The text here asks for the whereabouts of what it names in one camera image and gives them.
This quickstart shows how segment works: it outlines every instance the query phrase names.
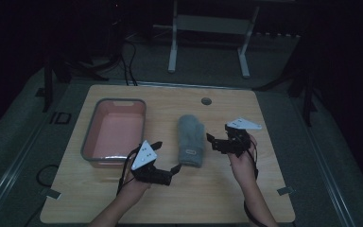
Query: wooden table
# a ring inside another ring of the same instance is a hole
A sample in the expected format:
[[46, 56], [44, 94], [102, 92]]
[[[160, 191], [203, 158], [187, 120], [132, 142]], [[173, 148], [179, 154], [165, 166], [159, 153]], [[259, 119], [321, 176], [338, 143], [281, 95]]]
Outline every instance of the wooden table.
[[[94, 85], [82, 107], [64, 152], [52, 189], [61, 192], [58, 200], [47, 198], [41, 213], [46, 223], [91, 221], [115, 198], [119, 168], [93, 168], [81, 155], [95, 104], [103, 97], [142, 98], [147, 104], [144, 139], [163, 141], [156, 152], [155, 166], [170, 170], [178, 163], [177, 121], [184, 114], [195, 115], [205, 131], [226, 139], [224, 124], [244, 117], [261, 124], [260, 131], [248, 131], [258, 141], [258, 184], [270, 211], [278, 222], [292, 222], [294, 210], [287, 194], [266, 123], [255, 93], [243, 90]], [[211, 105], [201, 99], [209, 97]], [[154, 184], [120, 223], [240, 223], [247, 222], [243, 195], [233, 177], [226, 155], [205, 142], [201, 168], [183, 166], [170, 186]]]

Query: human hand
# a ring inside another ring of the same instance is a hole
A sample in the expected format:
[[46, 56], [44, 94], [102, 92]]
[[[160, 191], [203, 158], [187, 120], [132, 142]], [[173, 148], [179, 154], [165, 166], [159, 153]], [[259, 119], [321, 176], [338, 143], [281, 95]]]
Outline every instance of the human hand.
[[242, 153], [240, 157], [237, 158], [235, 154], [228, 153], [233, 175], [242, 188], [247, 188], [252, 182], [255, 182], [254, 162], [248, 152], [254, 157], [257, 142], [252, 135], [250, 135], [250, 139], [252, 142], [250, 149]]
[[130, 166], [131, 164], [128, 164], [128, 174], [117, 198], [124, 199], [128, 203], [126, 205], [132, 207], [143, 197], [147, 189], [151, 187], [151, 183], [143, 183], [135, 179], [130, 171]]

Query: black strap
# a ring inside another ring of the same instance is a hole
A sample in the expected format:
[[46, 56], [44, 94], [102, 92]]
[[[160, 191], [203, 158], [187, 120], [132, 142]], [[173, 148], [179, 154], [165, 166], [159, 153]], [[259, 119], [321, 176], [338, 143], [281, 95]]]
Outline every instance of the black strap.
[[267, 225], [259, 222], [259, 220], [257, 220], [249, 211], [249, 208], [247, 207], [246, 202], [244, 201], [244, 211], [246, 212], [247, 217], [249, 217], [249, 219], [254, 222], [254, 224], [256, 224], [258, 227], [267, 227]]
[[[255, 146], [255, 144], [252, 141], [251, 141], [251, 143], [254, 145], [255, 156], [257, 156], [256, 152], [258, 152], [258, 151], [256, 149], [256, 146]], [[251, 152], [249, 150], [247, 150], [247, 153], [249, 154], [249, 156], [250, 156], [250, 158], [252, 160], [252, 164], [254, 165], [255, 180], [257, 180], [259, 170], [258, 170], [258, 168], [256, 166], [256, 159], [252, 156], [252, 154], [251, 154]]]
[[131, 153], [126, 158], [125, 163], [123, 164], [122, 176], [119, 179], [119, 185], [117, 186], [116, 196], [119, 194], [120, 190], [122, 190], [123, 182], [125, 181], [126, 168], [128, 167], [129, 159], [130, 159], [132, 154], [137, 153], [140, 150], [140, 147], [141, 147], [141, 145], [138, 148], [132, 150]]

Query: black cable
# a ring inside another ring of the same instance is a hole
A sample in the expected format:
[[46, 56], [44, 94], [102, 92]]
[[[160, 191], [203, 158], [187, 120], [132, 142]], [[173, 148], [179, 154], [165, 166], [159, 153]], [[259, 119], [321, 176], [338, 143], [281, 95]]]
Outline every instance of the black cable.
[[120, 59], [122, 60], [123, 62], [123, 66], [125, 67], [125, 82], [126, 82], [126, 85], [129, 86], [129, 80], [128, 80], [128, 71], [126, 70], [126, 63], [125, 63], [125, 59], [123, 58], [123, 56], [120, 57]]
[[256, 162], [258, 160], [258, 150], [256, 149], [256, 145], [254, 144], [254, 142], [251, 141], [251, 143], [254, 145], [254, 151], [255, 151], [254, 155], [255, 155], [255, 159], [253, 157], [251, 157], [251, 158], [254, 161], [254, 163], [256, 164]]
[[[43, 168], [41, 168], [39, 171], [38, 171], [38, 173], [37, 173], [37, 175], [36, 175], [36, 180], [37, 180], [37, 183], [39, 184], [39, 185], [42, 185], [42, 186], [45, 186], [45, 187], [51, 187], [52, 186], [52, 184], [47, 184], [47, 183], [43, 183], [42, 181], [41, 181], [41, 179], [40, 179], [40, 175], [41, 175], [41, 173], [44, 171], [44, 170], [46, 170], [46, 169], [48, 169], [48, 168], [50, 168], [50, 167], [55, 167], [55, 168], [59, 168], [59, 166], [58, 165], [47, 165], [47, 166], [44, 166]], [[45, 201], [43, 201], [42, 203], [41, 203], [41, 205], [34, 211], [34, 213], [30, 216], [30, 218], [27, 220], [27, 222], [26, 222], [26, 224], [24, 225], [25, 227], [26, 226], [28, 226], [29, 225], [29, 223], [38, 215], [38, 213], [41, 211], [41, 210], [43, 210], [43, 205], [45, 204]]]
[[37, 180], [37, 183], [38, 183], [39, 185], [42, 185], [42, 186], [45, 186], [45, 187], [50, 187], [50, 186], [52, 186], [52, 184], [43, 183], [43, 182], [41, 181], [41, 179], [40, 179], [40, 175], [41, 175], [41, 173], [42, 173], [44, 170], [46, 170], [46, 169], [48, 169], [48, 168], [50, 168], [50, 167], [59, 168], [59, 166], [58, 166], [58, 165], [47, 165], [47, 166], [44, 166], [43, 168], [41, 168], [41, 169], [40, 169], [40, 171], [38, 171], [37, 175], [35, 176], [35, 179]]
[[246, 202], [244, 201], [244, 211], [246, 212], [246, 215], [249, 217], [249, 219], [254, 222], [258, 227], [267, 227], [267, 225], [261, 223], [259, 220], [257, 220], [251, 213], [249, 208], [247, 207]]
[[[79, 8], [79, 6], [78, 6], [78, 1], [73, 1], [73, 6], [74, 6], [74, 8], [75, 8], [75, 12], [76, 12], [76, 17], [78, 18], [78, 21], [80, 21], [80, 22], [82, 22], [82, 18], [81, 18], [81, 16], [80, 16], [80, 14], [81, 14], [81, 9]], [[93, 16], [102, 16], [102, 15], [96, 15], [96, 14], [93, 14], [93, 13], [91, 13], [89, 10], [87, 10], [86, 12], [89, 12], [91, 15], [93, 15]], [[112, 18], [104, 18], [105, 20], [108, 20], [108, 22], [111, 22], [112, 20]], [[111, 30], [112, 30], [112, 28], [110, 27], [109, 28], [109, 33], [108, 33], [108, 44], [107, 44], [107, 47], [106, 47], [106, 50], [105, 50], [105, 52], [110, 52], [109, 51], [109, 43], [110, 43], [110, 38], [111, 38]], [[86, 35], [86, 32], [85, 32], [85, 30], [84, 29], [82, 29], [81, 30], [81, 33], [82, 33], [82, 36], [83, 36], [83, 39], [84, 40], [88, 40], [87, 39], [87, 35]], [[93, 71], [93, 72], [98, 72], [98, 71], [100, 71], [100, 70], [103, 70], [103, 69], [107, 69], [107, 68], [109, 68], [109, 67], [111, 67], [111, 66], [113, 66], [113, 65], [115, 65], [117, 62], [119, 61], [119, 59], [116, 59], [116, 58], [114, 58], [114, 57], [110, 57], [109, 58], [109, 60], [107, 61], [107, 62], [104, 62], [104, 63], [102, 63], [102, 64], [99, 64], [99, 65], [96, 65], [96, 66], [91, 66], [91, 67], [89, 67], [89, 66], [85, 66], [85, 65], [83, 65], [85, 68], [87, 68], [88, 70], [91, 70], [91, 71]]]
[[132, 71], [131, 71], [131, 65], [132, 65], [132, 62], [133, 62], [133, 60], [134, 60], [135, 53], [137, 52], [137, 48], [135, 47], [135, 45], [134, 45], [134, 44], [132, 44], [132, 43], [131, 43], [131, 42], [129, 42], [129, 41], [125, 41], [125, 43], [126, 43], [126, 44], [130, 44], [130, 45], [133, 47], [133, 50], [134, 50], [134, 51], [133, 51], [133, 53], [132, 53], [131, 59], [130, 59], [130, 64], [129, 64], [129, 73], [130, 73], [130, 77], [131, 77], [131, 80], [132, 80], [132, 82], [133, 82], [134, 86], [138, 86], [137, 81], [135, 80], [134, 75], [132, 74]]
[[126, 183], [123, 183], [125, 181], [125, 176], [126, 176], [126, 168], [128, 167], [128, 162], [130, 160], [130, 157], [131, 155], [133, 155], [134, 153], [137, 153], [139, 151], [139, 149], [135, 149], [135, 150], [132, 150], [131, 153], [128, 155], [128, 157], [126, 158], [125, 160], [125, 163], [123, 165], [123, 170], [122, 170], [122, 176], [120, 177], [119, 179], [119, 185], [117, 186], [117, 192], [116, 192], [116, 196], [119, 194], [120, 190], [122, 190], [122, 187], [123, 185], [125, 185], [126, 183], [129, 183], [131, 182], [131, 179], [130, 181], [126, 182]]
[[31, 215], [31, 217], [28, 219], [28, 221], [25, 224], [25, 227], [29, 225], [29, 223], [38, 215], [38, 213], [43, 210], [43, 205], [45, 204], [45, 201], [41, 203], [41, 205], [37, 208], [37, 210], [34, 211], [34, 213]]
[[137, 83], [137, 80], [134, 78], [134, 75], [132, 74], [132, 70], [131, 70], [131, 65], [132, 65], [132, 62], [134, 60], [134, 57], [135, 57], [135, 53], [137, 52], [137, 48], [135, 47], [134, 44], [128, 42], [128, 41], [125, 41], [126, 44], [130, 44], [132, 47], [133, 47], [133, 54], [131, 56], [131, 59], [130, 59], [130, 64], [127, 65], [126, 64], [126, 60], [124, 58], [124, 56], [122, 55], [120, 58], [123, 62], [123, 67], [124, 67], [124, 71], [125, 71], [125, 82], [126, 84], [129, 86], [129, 80], [128, 80], [128, 73], [130, 74], [130, 78], [131, 78], [131, 81], [132, 81], [132, 84], [134, 86], [138, 86], [138, 83]]

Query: cable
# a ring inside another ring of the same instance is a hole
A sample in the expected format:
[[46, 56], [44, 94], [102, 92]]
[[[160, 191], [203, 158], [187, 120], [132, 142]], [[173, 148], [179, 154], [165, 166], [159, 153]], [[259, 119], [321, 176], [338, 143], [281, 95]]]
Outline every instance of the cable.
[[[48, 169], [48, 168], [50, 168], [50, 167], [55, 167], [55, 168], [59, 168], [59, 166], [58, 165], [47, 165], [47, 166], [44, 166], [43, 168], [41, 168], [39, 171], [38, 171], [38, 173], [37, 173], [37, 175], [35, 176], [35, 178], [36, 178], [36, 180], [37, 180], [37, 183], [39, 184], [39, 185], [41, 185], [41, 186], [44, 186], [44, 187], [51, 187], [52, 186], [52, 184], [48, 184], [48, 183], [43, 183], [42, 181], [41, 181], [41, 179], [40, 179], [40, 175], [41, 175], [41, 173], [44, 171], [44, 170], [46, 170], [46, 169]], [[40, 204], [40, 206], [34, 211], [34, 213], [30, 216], [30, 218], [28, 218], [28, 220], [27, 220], [27, 222], [26, 222], [26, 224], [24, 225], [25, 227], [27, 227], [28, 225], [29, 225], [29, 223], [38, 215], [38, 213], [41, 211], [41, 210], [43, 210], [43, 205], [45, 204], [45, 201], [43, 201], [41, 204]]]
[[128, 42], [128, 41], [125, 41], [125, 44], [130, 44], [133, 47], [133, 50], [134, 50], [133, 54], [131, 56], [129, 65], [126, 64], [126, 61], [125, 61], [125, 58], [123, 57], [123, 55], [120, 57], [121, 61], [123, 62], [123, 67], [124, 67], [124, 71], [125, 71], [125, 82], [129, 86], [129, 80], [128, 80], [128, 73], [129, 73], [133, 85], [138, 86], [137, 80], [134, 78], [134, 75], [132, 74], [132, 71], [131, 71], [131, 65], [132, 65], [132, 62], [134, 60], [135, 53], [137, 52], [137, 48], [135, 47], [134, 44], [132, 44], [131, 42]]
[[115, 64], [113, 64], [112, 66], [108, 65], [108, 67], [106, 67], [107, 64], [110, 64], [109, 62], [101, 64], [102, 68], [100, 67], [101, 65], [97, 65], [94, 67], [94, 71], [98, 72], [99, 74], [103, 75], [105, 73], [108, 73], [110, 71], [112, 71], [113, 69], [115, 69], [120, 63], [120, 57], [116, 60]]
[[[106, 44], [106, 48], [105, 48], [105, 53], [104, 55], [108, 55], [108, 61], [107, 62], [104, 62], [102, 64], [99, 64], [99, 65], [96, 65], [96, 66], [86, 66], [84, 64], [81, 64], [82, 67], [85, 68], [85, 70], [89, 70], [91, 71], [90, 73], [90, 76], [91, 76], [91, 73], [97, 73], [99, 71], [102, 71], [104, 69], [108, 69], [108, 68], [114, 68], [117, 66], [117, 64], [119, 63], [120, 61], [120, 57], [118, 54], [116, 53], [111, 53], [112, 51], [110, 50], [110, 44], [111, 44], [111, 40], [115, 40], [116, 42], [121, 42], [121, 39], [122, 39], [122, 25], [118, 25], [118, 23], [123, 23], [123, 18], [125, 17], [125, 15], [120, 15], [120, 16], [117, 16], [116, 13], [114, 13], [114, 8], [117, 8], [117, 10], [119, 11], [119, 6], [116, 5], [116, 6], [113, 6], [111, 5], [111, 1], [108, 1], [106, 4], [108, 4], [108, 7], [110, 9], [109, 12], [109, 18], [107, 16], [105, 16], [106, 14], [104, 13], [103, 15], [99, 14], [99, 13], [94, 13], [93, 11], [91, 10], [86, 10], [88, 8], [88, 5], [84, 4], [82, 7], [83, 10], [81, 10], [80, 8], [80, 3], [77, 2], [77, 1], [73, 1], [73, 6], [75, 8], [75, 12], [76, 12], [76, 17], [78, 18], [79, 21], [82, 21], [82, 18], [81, 18], [81, 14], [82, 13], [88, 13], [90, 16], [94, 16], [95, 18], [98, 18], [98, 19], [102, 19], [103, 21], [105, 22], [108, 22], [108, 23], [105, 23], [105, 25], [110, 25], [110, 27], [108, 28], [108, 39], [107, 39], [107, 44]], [[84, 38], [84, 40], [88, 40], [87, 39], [87, 35], [86, 35], [86, 32], [84, 29], [81, 30], [82, 32], [82, 36]]]
[[255, 159], [253, 157], [251, 157], [251, 158], [254, 161], [254, 163], [256, 164], [256, 162], [258, 160], [258, 150], [256, 149], [256, 145], [252, 141], [251, 141], [251, 143], [254, 145], [254, 151], [255, 151], [254, 155], [255, 155]]
[[267, 227], [267, 225], [261, 223], [259, 220], [257, 220], [251, 213], [249, 208], [247, 207], [246, 202], [244, 201], [244, 211], [246, 212], [246, 215], [249, 217], [249, 219], [254, 222], [259, 227]]
[[58, 165], [47, 165], [47, 166], [44, 166], [42, 169], [40, 169], [40, 171], [38, 171], [37, 175], [35, 176], [35, 179], [36, 179], [36, 181], [37, 181], [37, 183], [38, 183], [39, 185], [42, 185], [42, 186], [45, 186], [45, 187], [50, 187], [50, 186], [52, 186], [52, 184], [43, 183], [43, 182], [41, 181], [41, 179], [40, 179], [40, 175], [41, 175], [41, 173], [42, 173], [44, 170], [46, 170], [46, 169], [48, 169], [48, 168], [50, 168], [50, 167], [59, 168], [59, 166], [58, 166]]
[[123, 171], [122, 171], [122, 176], [119, 179], [119, 185], [117, 186], [117, 192], [116, 192], [116, 196], [119, 194], [120, 190], [122, 190], [123, 185], [125, 185], [126, 183], [131, 182], [133, 179], [131, 179], [130, 181], [123, 183], [125, 181], [125, 177], [126, 177], [126, 168], [128, 167], [128, 162], [130, 160], [131, 155], [133, 155], [134, 153], [137, 153], [138, 149], [133, 150], [128, 157], [125, 160], [125, 163], [123, 165]]

